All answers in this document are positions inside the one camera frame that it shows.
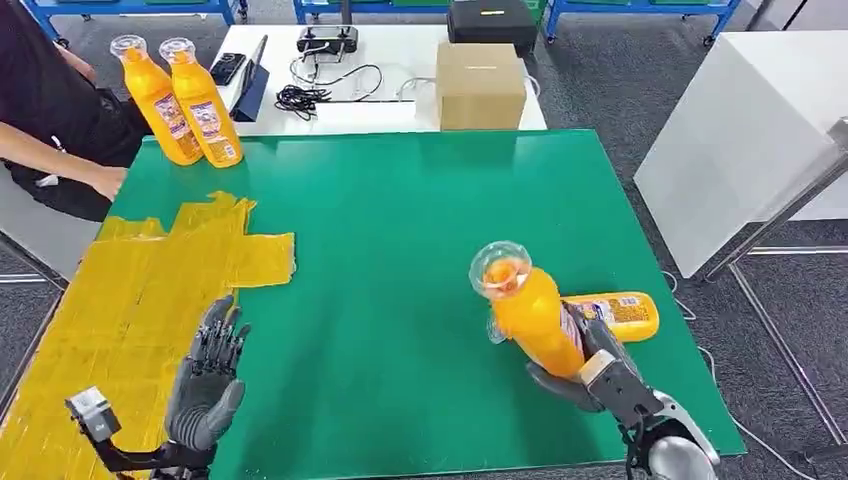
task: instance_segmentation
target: gray carpet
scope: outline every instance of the gray carpet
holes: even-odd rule
[[[752,11],[744,4],[731,29],[744,26]],[[332,16],[326,22],[331,23]],[[441,23],[440,16],[357,15],[360,23]],[[288,2],[251,4],[253,23],[294,23]],[[675,272],[662,238],[636,190],[632,176],[677,99],[706,54],[701,39],[713,20],[676,16],[572,15],[558,24],[559,40],[541,40],[528,67],[542,86],[540,101],[551,128],[590,127],[598,131],[660,264]],[[111,38],[139,33],[151,46],[169,36],[191,38],[198,57],[209,65],[226,33],[219,17],[58,19],[55,25],[72,49],[98,70],[100,83],[124,91],[121,68],[108,53]],[[846,243],[846,222],[788,225],[773,244]],[[8,261],[0,256],[0,271]],[[846,425],[845,257],[751,258],[742,263],[775,320],[814,377],[834,414]],[[0,385],[7,381],[53,295],[46,287],[0,288]],[[787,456],[808,475],[821,479],[848,477],[848,461],[834,461],[814,472],[799,457],[801,450],[828,444],[826,432],[788,369],[760,327],[753,310],[729,276],[715,284],[682,282],[678,297],[698,314],[690,322],[695,338],[717,360],[718,382],[730,410],[751,430]],[[759,445],[750,453],[725,458],[723,479],[796,478]],[[469,479],[622,478],[621,466],[550,469],[464,475]]]

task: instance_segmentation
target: black case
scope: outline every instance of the black case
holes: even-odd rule
[[[512,43],[523,57],[533,52],[536,32],[522,0],[454,1],[448,9],[451,43]]]

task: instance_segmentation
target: robotic hand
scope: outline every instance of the robotic hand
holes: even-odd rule
[[[715,449],[683,407],[669,395],[647,387],[633,359],[606,323],[587,320],[565,305],[583,337],[587,362],[573,381],[554,377],[530,362],[527,370],[546,390],[589,412],[609,410],[627,445],[625,468],[666,480],[715,480]]]
[[[125,452],[111,440],[121,426],[108,400],[91,387],[65,400],[65,405],[100,460],[119,472],[152,470],[151,479],[204,480],[215,458],[217,442],[232,423],[244,397],[236,366],[248,325],[235,332],[240,309],[232,295],[209,308],[191,349],[177,370],[165,418],[169,441],[152,452]]]
[[[217,443],[244,397],[236,366],[250,326],[233,335],[241,309],[232,306],[232,295],[212,304],[174,379],[165,431],[171,441],[192,450],[208,450]]]

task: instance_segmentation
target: clear plastic cap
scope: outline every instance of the clear plastic cap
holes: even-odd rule
[[[135,62],[147,57],[147,42],[138,35],[121,35],[112,39],[109,51],[122,62]]]
[[[183,37],[169,38],[159,45],[159,55],[171,65],[196,62],[194,51],[194,43]]]
[[[480,295],[495,300],[517,292],[533,268],[527,250],[514,242],[493,242],[477,252],[468,279]]]

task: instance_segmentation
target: green table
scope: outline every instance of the green table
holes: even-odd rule
[[[486,336],[474,253],[527,247],[565,294],[640,290],[659,333],[628,347],[722,454],[744,452],[639,222],[592,131],[243,139],[227,170],[146,143],[112,209],[170,227],[225,190],[257,200],[250,233],[296,233],[289,285],[240,293],[247,395],[214,478],[336,478],[620,461],[609,414],[535,386]]]

